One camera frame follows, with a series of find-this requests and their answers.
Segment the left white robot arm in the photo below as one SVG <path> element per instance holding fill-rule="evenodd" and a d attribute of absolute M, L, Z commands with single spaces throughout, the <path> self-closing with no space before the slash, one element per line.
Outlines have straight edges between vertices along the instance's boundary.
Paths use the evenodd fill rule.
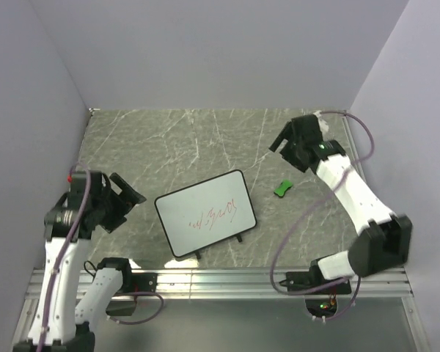
<path fill-rule="evenodd" d="M 113 232 L 132 209 L 145 202 L 116 172 L 78 171 L 70 188 L 44 218 L 45 272 L 37 311 L 25 340 L 14 351 L 93 351 L 95 329 L 114 295 L 133 288 L 126 258 L 106 258 L 81 300 L 80 271 L 87 260 L 92 233 Z"/>

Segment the green whiteboard eraser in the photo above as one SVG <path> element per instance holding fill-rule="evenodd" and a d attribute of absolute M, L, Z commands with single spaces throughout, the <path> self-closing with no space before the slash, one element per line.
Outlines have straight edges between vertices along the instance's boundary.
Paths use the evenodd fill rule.
<path fill-rule="evenodd" d="M 289 180 L 283 180 L 277 188 L 274 189 L 274 194 L 279 198 L 283 198 L 287 191 L 293 187 L 293 183 Z"/>

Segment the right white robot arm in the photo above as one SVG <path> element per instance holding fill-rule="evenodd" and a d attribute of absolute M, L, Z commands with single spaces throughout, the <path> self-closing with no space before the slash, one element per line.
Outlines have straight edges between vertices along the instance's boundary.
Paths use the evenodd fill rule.
<path fill-rule="evenodd" d="M 348 279 L 371 276 L 406 264 L 412 223 L 398 215 L 373 193 L 355 169 L 344 148 L 326 141 L 319 111 L 289 120 L 270 151 L 301 172 L 311 170 L 344 207 L 357 237 L 349 249 L 316 260 L 305 278 L 294 283 L 300 294 L 325 293 Z"/>

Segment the small black-framed whiteboard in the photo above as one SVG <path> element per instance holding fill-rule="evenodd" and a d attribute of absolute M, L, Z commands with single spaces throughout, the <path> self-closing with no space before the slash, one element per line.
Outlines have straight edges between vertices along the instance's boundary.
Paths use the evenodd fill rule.
<path fill-rule="evenodd" d="M 154 206 L 169 248 L 182 258 L 257 226 L 257 217 L 239 169 L 157 197 Z"/>

